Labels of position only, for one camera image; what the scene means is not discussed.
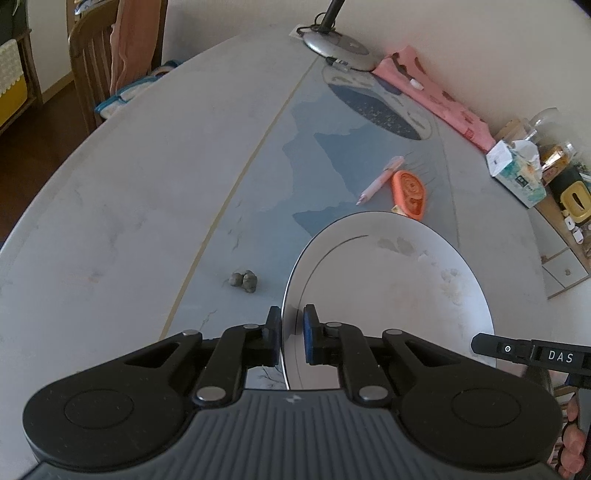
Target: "orange container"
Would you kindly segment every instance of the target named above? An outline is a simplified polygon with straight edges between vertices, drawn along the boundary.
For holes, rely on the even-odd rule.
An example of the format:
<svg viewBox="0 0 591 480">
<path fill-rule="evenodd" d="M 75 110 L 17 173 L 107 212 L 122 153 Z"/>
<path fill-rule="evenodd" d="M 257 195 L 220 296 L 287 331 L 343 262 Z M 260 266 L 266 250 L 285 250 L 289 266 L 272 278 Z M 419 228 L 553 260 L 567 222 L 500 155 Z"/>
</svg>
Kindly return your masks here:
<svg viewBox="0 0 591 480">
<path fill-rule="evenodd" d="M 423 182 L 413 173 L 400 170 L 392 176 L 394 213 L 421 220 L 425 214 L 427 191 Z"/>
</svg>

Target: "black handle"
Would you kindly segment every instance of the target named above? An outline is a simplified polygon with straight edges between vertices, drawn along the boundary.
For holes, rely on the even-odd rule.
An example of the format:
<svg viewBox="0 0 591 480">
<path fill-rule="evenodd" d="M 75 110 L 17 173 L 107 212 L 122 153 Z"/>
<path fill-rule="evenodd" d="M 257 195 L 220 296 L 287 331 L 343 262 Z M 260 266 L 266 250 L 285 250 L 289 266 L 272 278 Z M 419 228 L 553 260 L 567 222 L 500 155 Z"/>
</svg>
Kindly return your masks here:
<svg viewBox="0 0 591 480">
<path fill-rule="evenodd" d="M 591 348 L 543 340 L 515 340 L 479 333 L 472 339 L 472 350 L 480 355 L 515 364 L 534 365 L 558 372 L 591 377 Z"/>
</svg>

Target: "finger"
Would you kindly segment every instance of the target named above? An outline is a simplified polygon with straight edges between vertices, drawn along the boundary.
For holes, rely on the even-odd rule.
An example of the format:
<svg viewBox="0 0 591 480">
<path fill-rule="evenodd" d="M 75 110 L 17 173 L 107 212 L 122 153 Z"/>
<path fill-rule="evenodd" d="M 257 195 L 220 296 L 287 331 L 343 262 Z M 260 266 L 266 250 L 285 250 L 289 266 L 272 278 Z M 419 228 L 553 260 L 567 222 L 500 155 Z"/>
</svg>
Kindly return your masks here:
<svg viewBox="0 0 591 480">
<path fill-rule="evenodd" d="M 576 395 L 573 395 L 566 405 L 566 416 L 569 421 L 575 421 L 579 416 L 579 404 Z"/>
<path fill-rule="evenodd" d="M 580 455 L 585 447 L 585 434 L 579 430 L 575 423 L 566 427 L 562 435 L 564 447 L 575 455 Z"/>
<path fill-rule="evenodd" d="M 575 455 L 566 449 L 560 455 L 560 464 L 571 473 L 578 473 L 583 468 L 584 463 L 583 455 Z"/>
<path fill-rule="evenodd" d="M 558 474 L 562 477 L 562 478 L 568 478 L 572 475 L 572 473 L 570 473 L 568 470 L 565 470 L 564 467 L 559 466 L 558 467 Z"/>
</svg>

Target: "yellow packaging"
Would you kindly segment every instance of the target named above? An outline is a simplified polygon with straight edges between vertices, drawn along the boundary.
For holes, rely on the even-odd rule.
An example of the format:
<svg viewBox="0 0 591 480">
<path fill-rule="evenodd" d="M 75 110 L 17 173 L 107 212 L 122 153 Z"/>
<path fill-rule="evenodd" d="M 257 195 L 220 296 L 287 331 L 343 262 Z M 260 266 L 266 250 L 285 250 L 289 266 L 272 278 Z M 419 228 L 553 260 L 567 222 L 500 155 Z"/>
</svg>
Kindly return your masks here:
<svg viewBox="0 0 591 480">
<path fill-rule="evenodd" d="M 27 101 L 27 84 L 15 40 L 0 46 L 0 127 Z"/>
</svg>

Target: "tissue box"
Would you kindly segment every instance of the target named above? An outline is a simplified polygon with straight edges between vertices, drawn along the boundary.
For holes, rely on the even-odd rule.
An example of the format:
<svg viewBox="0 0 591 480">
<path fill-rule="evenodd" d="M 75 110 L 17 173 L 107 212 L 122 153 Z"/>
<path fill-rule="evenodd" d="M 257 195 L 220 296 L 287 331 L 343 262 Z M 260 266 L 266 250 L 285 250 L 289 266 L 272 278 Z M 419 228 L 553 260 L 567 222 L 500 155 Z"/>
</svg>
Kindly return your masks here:
<svg viewBox="0 0 591 480">
<path fill-rule="evenodd" d="M 511 146 L 503 140 L 486 154 L 488 171 L 521 203 L 532 208 L 546 197 L 538 148 L 528 140 L 516 140 Z"/>
</svg>

